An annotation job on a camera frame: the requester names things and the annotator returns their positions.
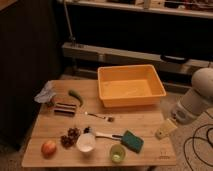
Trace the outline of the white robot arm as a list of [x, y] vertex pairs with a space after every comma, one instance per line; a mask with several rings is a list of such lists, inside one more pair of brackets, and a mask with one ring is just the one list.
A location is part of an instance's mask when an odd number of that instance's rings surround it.
[[197, 70], [191, 78], [192, 87], [171, 109], [168, 117], [156, 130], [158, 139], [167, 137], [180, 125], [191, 124], [202, 113], [213, 108], [213, 68]]

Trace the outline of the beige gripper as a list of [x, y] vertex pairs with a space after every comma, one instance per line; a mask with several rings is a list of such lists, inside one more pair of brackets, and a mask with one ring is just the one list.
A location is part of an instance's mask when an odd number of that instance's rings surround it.
[[167, 118], [157, 129], [155, 136], [158, 139], [163, 139], [168, 137], [171, 132], [173, 132], [177, 128], [177, 123], [172, 118]]

